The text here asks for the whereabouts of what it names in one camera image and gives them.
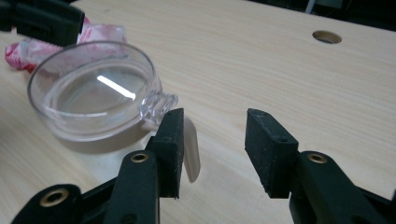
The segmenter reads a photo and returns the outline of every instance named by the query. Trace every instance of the black object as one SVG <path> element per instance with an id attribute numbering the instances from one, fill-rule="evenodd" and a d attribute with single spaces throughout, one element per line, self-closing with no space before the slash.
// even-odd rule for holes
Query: black object
<path id="1" fill-rule="evenodd" d="M 343 21 L 396 31 L 396 2 L 394 0 L 349 0 Z"/>
<path id="2" fill-rule="evenodd" d="M 12 223 L 160 223 L 160 197 L 178 198 L 184 155 L 183 109 L 168 112 L 146 150 L 122 161 L 119 175 L 81 194 L 74 185 L 37 193 Z"/>
<path id="3" fill-rule="evenodd" d="M 77 43 L 84 12 L 70 0 L 0 0 L 0 31 L 27 35 L 54 45 Z"/>
<path id="4" fill-rule="evenodd" d="M 298 152 L 268 113 L 247 111 L 246 152 L 270 198 L 289 198 L 294 223 L 396 223 L 392 201 L 356 187 L 332 158 Z"/>

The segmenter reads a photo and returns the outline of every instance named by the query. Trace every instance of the table surface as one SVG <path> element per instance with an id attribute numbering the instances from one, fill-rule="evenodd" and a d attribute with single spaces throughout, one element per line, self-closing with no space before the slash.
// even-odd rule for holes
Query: table surface
<path id="1" fill-rule="evenodd" d="M 333 157 L 362 188 L 396 187 L 396 33 L 248 1 L 75 3 L 94 23 L 125 27 L 167 92 L 196 124 L 202 170 L 183 172 L 180 199 L 161 200 L 162 223 L 292 223 L 289 200 L 271 200 L 244 150 L 248 108 L 271 113 L 300 151 Z M 342 37 L 325 44 L 327 30 Z M 0 49 L 21 40 L 0 34 Z M 29 75 L 0 62 L 0 222 L 59 183 L 83 192 L 117 175 L 131 149 L 63 147 L 30 106 Z"/>

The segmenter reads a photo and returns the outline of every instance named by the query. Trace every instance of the brass insert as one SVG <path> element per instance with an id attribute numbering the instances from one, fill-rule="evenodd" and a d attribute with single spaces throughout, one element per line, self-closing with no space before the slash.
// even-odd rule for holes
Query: brass insert
<path id="1" fill-rule="evenodd" d="M 52 207 L 63 202 L 67 196 L 69 196 L 69 191 L 67 189 L 55 189 L 41 198 L 40 205 L 43 207 Z"/>
<path id="2" fill-rule="evenodd" d="M 316 163 L 326 163 L 327 162 L 327 159 L 318 153 L 309 154 L 308 159 L 313 162 L 316 162 Z"/>
<path id="3" fill-rule="evenodd" d="M 149 155 L 146 153 L 137 153 L 132 156 L 131 161 L 132 162 L 143 162 L 146 161 L 149 158 Z"/>

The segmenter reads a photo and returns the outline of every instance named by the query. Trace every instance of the brass screw hole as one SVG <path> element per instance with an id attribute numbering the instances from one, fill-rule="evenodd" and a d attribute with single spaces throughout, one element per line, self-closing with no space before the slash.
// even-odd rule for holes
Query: brass screw hole
<path id="1" fill-rule="evenodd" d="M 316 162 L 316 163 L 326 163 L 327 162 L 327 159 L 324 156 L 317 154 L 317 153 L 309 154 L 308 159 L 313 162 Z"/>
<path id="2" fill-rule="evenodd" d="M 143 162 L 146 161 L 149 158 L 149 155 L 146 153 L 138 153 L 132 156 L 131 161 L 132 162 Z"/>
<path id="3" fill-rule="evenodd" d="M 329 31 L 315 31 L 312 36 L 316 40 L 326 44 L 338 44 L 343 40 L 341 36 Z"/>
<path id="4" fill-rule="evenodd" d="M 67 189 L 55 189 L 41 198 L 40 205 L 43 207 L 52 207 L 63 202 L 67 196 L 69 196 L 69 191 Z"/>

